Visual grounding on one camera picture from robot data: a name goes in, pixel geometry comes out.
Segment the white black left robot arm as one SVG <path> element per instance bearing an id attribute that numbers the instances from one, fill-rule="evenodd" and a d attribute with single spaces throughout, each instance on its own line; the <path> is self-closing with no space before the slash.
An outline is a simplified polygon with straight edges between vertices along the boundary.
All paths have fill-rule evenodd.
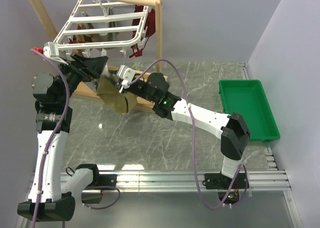
<path id="1" fill-rule="evenodd" d="M 99 79 L 107 61 L 107 56 L 76 54 L 59 65 L 49 59 L 58 75 L 40 73 L 33 78 L 38 154 L 30 193 L 17 207 L 17 213 L 33 223 L 70 221 L 82 191 L 101 183 L 96 164 L 80 164 L 65 185 L 61 168 L 73 114 L 70 98 L 80 83 Z"/>

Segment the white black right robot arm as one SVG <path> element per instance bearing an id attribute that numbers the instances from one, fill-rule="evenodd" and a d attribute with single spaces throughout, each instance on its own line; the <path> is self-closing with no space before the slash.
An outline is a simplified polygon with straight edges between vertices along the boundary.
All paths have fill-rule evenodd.
<path id="1" fill-rule="evenodd" d="M 152 109 L 159 117 L 195 125 L 220 139 L 223 163 L 220 174 L 214 180 L 215 185 L 225 190 L 238 182 L 236 170 L 251 136 L 241 114 L 218 113 L 188 103 L 169 92 L 170 85 L 162 73 L 151 73 L 147 80 L 143 80 L 129 70 L 126 75 L 112 75 L 112 79 L 120 93 L 131 93 L 152 102 Z"/>

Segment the white plastic clip hanger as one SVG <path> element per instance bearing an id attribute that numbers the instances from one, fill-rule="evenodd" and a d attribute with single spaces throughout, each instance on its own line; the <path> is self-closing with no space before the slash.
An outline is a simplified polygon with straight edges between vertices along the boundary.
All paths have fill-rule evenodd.
<path id="1" fill-rule="evenodd" d="M 96 49 L 104 56 L 119 49 L 123 56 L 131 50 L 140 57 L 156 32 L 155 9 L 111 0 L 78 0 L 64 26 L 54 39 L 59 51 L 90 57 Z"/>

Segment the tan underwear with white waistband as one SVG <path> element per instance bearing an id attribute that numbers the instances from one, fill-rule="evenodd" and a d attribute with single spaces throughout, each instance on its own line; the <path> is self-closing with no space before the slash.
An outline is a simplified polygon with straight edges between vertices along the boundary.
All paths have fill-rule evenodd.
<path id="1" fill-rule="evenodd" d="M 115 84 L 119 78 L 111 73 L 106 65 L 97 82 L 97 96 L 113 111 L 126 115 L 137 105 L 137 96 L 132 93 L 119 93 Z"/>

